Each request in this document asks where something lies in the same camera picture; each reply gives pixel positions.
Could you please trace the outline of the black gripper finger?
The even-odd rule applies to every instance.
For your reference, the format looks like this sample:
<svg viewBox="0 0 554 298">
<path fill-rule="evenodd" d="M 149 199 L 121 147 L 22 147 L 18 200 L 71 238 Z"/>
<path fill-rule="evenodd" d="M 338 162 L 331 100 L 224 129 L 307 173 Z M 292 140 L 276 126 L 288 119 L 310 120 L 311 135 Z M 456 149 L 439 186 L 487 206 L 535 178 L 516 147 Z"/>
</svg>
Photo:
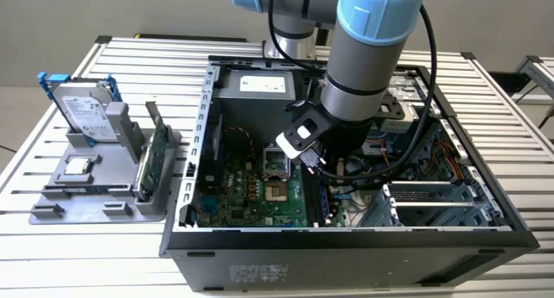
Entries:
<svg viewBox="0 0 554 298">
<path fill-rule="evenodd" d="M 344 158 L 339 157 L 335 160 L 334 164 L 334 174 L 338 176 L 344 176 L 347 174 L 347 168 L 346 168 L 347 161 Z M 332 182 L 340 186 L 347 185 L 347 181 L 336 178 L 331 178 Z"/>
</svg>

